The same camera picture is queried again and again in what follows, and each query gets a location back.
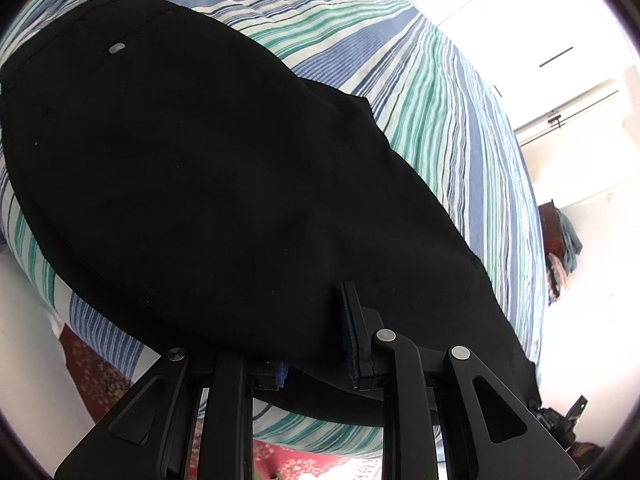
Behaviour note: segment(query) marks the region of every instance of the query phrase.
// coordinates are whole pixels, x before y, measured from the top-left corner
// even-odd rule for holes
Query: striped bedspread
[[[85,1],[32,0],[0,43],[0,63]],[[546,282],[530,182],[495,96],[432,23],[406,0],[169,1],[239,30],[299,76],[366,97],[393,149],[426,181],[484,262],[505,316],[538,361]],[[140,377],[156,355],[74,294],[44,260],[3,156],[0,218],[10,249],[52,309],[125,375]],[[382,450],[380,428],[312,420],[260,401],[254,434],[313,452],[367,457]]]

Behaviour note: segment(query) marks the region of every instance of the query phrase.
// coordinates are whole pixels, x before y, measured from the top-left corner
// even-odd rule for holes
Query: black garment
[[[298,370],[259,397],[381,424],[342,355],[337,291],[352,280],[388,328],[466,345],[540,403],[481,262],[365,99],[163,0],[75,8],[0,82],[8,173],[44,256],[135,338],[284,360]]]

